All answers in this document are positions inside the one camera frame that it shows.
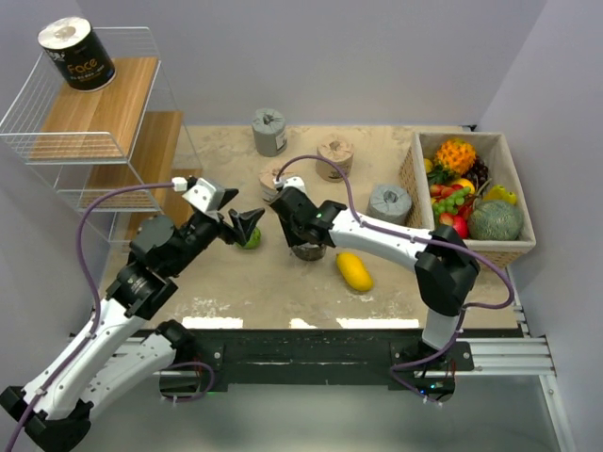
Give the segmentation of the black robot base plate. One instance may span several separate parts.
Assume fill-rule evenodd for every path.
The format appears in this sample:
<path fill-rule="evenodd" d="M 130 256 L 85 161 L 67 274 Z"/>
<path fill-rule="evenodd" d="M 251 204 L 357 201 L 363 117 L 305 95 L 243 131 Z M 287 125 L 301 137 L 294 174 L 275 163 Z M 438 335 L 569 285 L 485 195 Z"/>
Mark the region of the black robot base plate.
<path fill-rule="evenodd" d="M 458 341 L 428 362 L 419 330 L 195 330 L 195 348 L 178 369 L 159 374 L 163 396 L 232 385 L 413 385 L 438 401 L 454 393 L 457 377 L 474 368 L 470 345 Z"/>

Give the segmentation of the black paper towel roll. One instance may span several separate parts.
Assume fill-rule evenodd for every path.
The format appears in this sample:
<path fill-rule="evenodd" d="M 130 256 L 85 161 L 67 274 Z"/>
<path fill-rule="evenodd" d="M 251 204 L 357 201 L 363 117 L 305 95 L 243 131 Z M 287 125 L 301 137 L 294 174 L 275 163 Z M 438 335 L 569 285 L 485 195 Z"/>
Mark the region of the black paper towel roll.
<path fill-rule="evenodd" d="M 56 20 L 39 32 L 37 40 L 72 89 L 99 90 L 116 76 L 113 60 L 85 18 Z"/>
<path fill-rule="evenodd" d="M 300 245 L 292 246 L 292 253 L 304 262 L 315 262 L 321 260 L 326 253 L 326 246 L 324 244 L 310 244 L 303 243 Z"/>

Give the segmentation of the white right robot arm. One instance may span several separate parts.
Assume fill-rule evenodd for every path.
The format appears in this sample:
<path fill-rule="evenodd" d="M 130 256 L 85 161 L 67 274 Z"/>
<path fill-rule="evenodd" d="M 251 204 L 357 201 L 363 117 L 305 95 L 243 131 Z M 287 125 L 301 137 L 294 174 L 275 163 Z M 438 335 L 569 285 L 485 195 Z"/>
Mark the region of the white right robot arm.
<path fill-rule="evenodd" d="M 432 370 L 453 358 L 449 343 L 459 329 L 462 308 L 480 269 L 458 233 L 449 226 L 434 231 L 359 216 L 340 202 L 316 206 L 300 189 L 282 188 L 269 203 L 277 214 L 287 245 L 358 250 L 398 264 L 416 275 L 428 315 L 419 357 Z"/>

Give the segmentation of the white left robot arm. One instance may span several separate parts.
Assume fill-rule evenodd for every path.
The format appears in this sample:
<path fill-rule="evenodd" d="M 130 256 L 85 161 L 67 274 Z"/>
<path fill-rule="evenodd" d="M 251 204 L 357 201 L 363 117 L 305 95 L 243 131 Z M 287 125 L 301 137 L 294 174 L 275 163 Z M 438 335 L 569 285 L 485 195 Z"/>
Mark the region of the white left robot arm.
<path fill-rule="evenodd" d="M 93 418 L 143 379 L 163 369 L 189 366 L 207 369 L 196 360 L 191 331 L 175 320 L 164 321 L 118 361 L 120 346 L 151 320 L 176 292 L 174 278 L 216 239 L 246 244 L 262 208 L 238 213 L 229 222 L 220 209 L 234 198 L 235 188 L 172 183 L 192 207 L 182 225 L 158 215 L 144 220 L 129 244 L 127 264 L 103 297 L 94 298 L 90 321 L 60 355 L 27 385 L 9 386 L 1 405 L 43 451 L 71 451 L 90 431 Z"/>

